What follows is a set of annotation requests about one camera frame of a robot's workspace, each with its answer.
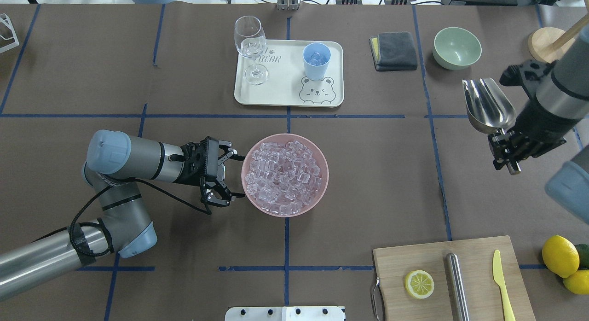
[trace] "lemon slice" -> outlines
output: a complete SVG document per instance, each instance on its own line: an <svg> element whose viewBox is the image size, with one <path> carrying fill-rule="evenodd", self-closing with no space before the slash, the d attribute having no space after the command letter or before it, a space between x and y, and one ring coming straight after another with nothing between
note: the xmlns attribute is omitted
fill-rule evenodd
<svg viewBox="0 0 589 321"><path fill-rule="evenodd" d="M411 271L404 281L407 293L417 299L425 299L433 293L433 278L423 270Z"/></svg>

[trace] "wooden cutting board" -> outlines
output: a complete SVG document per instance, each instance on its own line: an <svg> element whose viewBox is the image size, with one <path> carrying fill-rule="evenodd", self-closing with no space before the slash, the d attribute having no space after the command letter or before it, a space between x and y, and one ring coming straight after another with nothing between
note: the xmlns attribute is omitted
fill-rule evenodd
<svg viewBox="0 0 589 321"><path fill-rule="evenodd" d="M501 252L503 274L515 319L535 321L509 236L374 249L386 320L453 321L448 286L450 280L446 279L444 265L446 254L450 252L454 252L460 262L470 319L503 320L501 293L493 281L495 250ZM405 275L418 269L427 271L433 277L435 289L426 299L412 298L404 289Z"/></svg>

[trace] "metal scoop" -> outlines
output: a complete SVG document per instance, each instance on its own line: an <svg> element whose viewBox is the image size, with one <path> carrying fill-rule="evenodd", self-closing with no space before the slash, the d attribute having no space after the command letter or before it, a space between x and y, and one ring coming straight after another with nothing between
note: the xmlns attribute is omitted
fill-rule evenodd
<svg viewBox="0 0 589 321"><path fill-rule="evenodd" d="M515 123L517 113L493 78L462 80L468 120L473 127L492 134Z"/></svg>

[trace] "ice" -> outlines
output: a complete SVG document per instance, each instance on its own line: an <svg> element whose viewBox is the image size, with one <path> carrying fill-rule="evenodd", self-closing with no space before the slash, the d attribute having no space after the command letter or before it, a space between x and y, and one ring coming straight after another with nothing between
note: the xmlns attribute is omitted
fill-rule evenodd
<svg viewBox="0 0 589 321"><path fill-rule="evenodd" d="M310 65L324 65L327 62L328 62L327 57L325 57L325 55L323 55L319 52L313 53L311 55L311 58L309 59Z"/></svg>
<svg viewBox="0 0 589 321"><path fill-rule="evenodd" d="M263 210L282 216L297 214L315 200L321 170L313 152L298 140L262 143L252 152L246 193Z"/></svg>

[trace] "cutting board handle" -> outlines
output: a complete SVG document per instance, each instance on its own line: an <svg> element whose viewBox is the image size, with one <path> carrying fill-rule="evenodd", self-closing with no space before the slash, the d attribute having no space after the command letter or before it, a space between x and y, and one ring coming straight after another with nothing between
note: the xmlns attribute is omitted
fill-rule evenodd
<svg viewBox="0 0 589 321"><path fill-rule="evenodd" d="M375 292L376 292L376 288L378 287L378 292L381 296L381 302L382 302L382 320L380 319L380 317L378 317L378 311L376 308L376 298L375 298ZM381 291L381 279L379 279L379 277L376 277L376 282L374 283L374 285L372 286L372 294L370 295L370 301L372 302L372 312L374 313L374 316L376 317L376 319L378 321L383 321L385 319L385 302L382 300L382 291Z"/></svg>

